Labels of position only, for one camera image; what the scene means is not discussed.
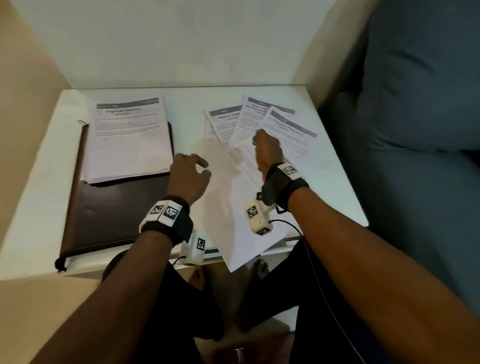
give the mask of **hand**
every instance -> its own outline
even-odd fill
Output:
[[[204,170],[198,173],[195,167],[208,167],[208,162],[196,154],[186,156],[178,153],[170,166],[170,179],[168,180],[167,194],[183,198],[191,206],[203,196],[207,189],[212,173]]]
[[[257,156],[258,170],[264,175],[264,182],[268,170],[275,163],[283,163],[283,152],[277,138],[260,129],[253,137],[253,145]]]

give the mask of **brown folder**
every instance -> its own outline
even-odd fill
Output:
[[[138,225],[153,204],[167,194],[169,173],[97,184],[80,180],[88,125],[82,128],[65,221],[58,271],[68,257],[126,245],[138,236]],[[172,128],[168,123],[170,140]]]

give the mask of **gray header bar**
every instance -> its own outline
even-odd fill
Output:
[[[317,137],[317,134],[315,133],[312,133],[310,130],[307,130],[303,127],[301,127],[300,125],[298,124],[295,124],[294,122],[291,122],[290,120],[286,119],[285,117],[283,117],[282,115],[280,115],[278,112],[275,112],[274,110],[272,110],[271,112],[271,115],[274,117],[274,118],[277,118],[279,119],[281,122],[284,122],[285,124],[291,126],[292,128],[295,128],[297,130],[300,130],[302,133],[305,133],[307,135],[310,135],[314,138]]]
[[[149,98],[148,100],[139,100],[139,101],[132,101],[132,102],[125,102],[123,104],[97,104],[97,109],[122,109],[122,108],[133,108],[135,106],[145,106],[145,105],[152,105],[158,104],[160,100],[155,98]]]
[[[287,108],[284,108],[283,106],[269,104],[268,102],[263,102],[263,101],[260,101],[260,100],[256,100],[256,99],[251,98],[251,97],[249,97],[247,100],[249,102],[253,102],[255,104],[259,104],[259,105],[265,106],[267,108],[269,108],[270,106],[275,106],[277,109],[282,110],[283,112],[288,112],[289,114],[295,114],[295,110],[287,109]]]
[[[241,105],[232,106],[231,108],[211,111],[210,116],[218,116],[218,115],[228,114],[228,113],[236,112],[236,111],[240,111],[240,110],[241,110]]]

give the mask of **wrist strap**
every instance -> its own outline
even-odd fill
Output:
[[[139,226],[139,232],[154,230],[166,234],[173,246],[182,241],[187,242],[193,231],[189,211],[190,206],[183,198],[167,196],[150,209]]]
[[[268,170],[265,184],[262,186],[262,201],[267,206],[276,203],[288,211],[290,195],[301,187],[309,186],[292,165],[275,163]]]

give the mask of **white table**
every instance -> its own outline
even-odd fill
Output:
[[[168,120],[173,127],[175,151],[201,154],[199,146],[205,128],[203,110],[239,104],[244,95],[295,109],[296,121],[300,125],[320,131],[302,174],[325,202],[367,226],[367,219],[304,86],[66,90],[59,98],[0,251],[0,279],[56,271],[53,263],[60,252],[81,134],[78,120],[89,122],[91,109],[97,101],[115,103],[163,96]],[[198,216],[202,211],[197,207],[192,209],[192,214]],[[65,274],[103,270],[117,253],[127,247],[72,257],[67,260]],[[270,253],[291,248],[285,244]],[[220,254],[207,254],[206,257],[220,257]]]

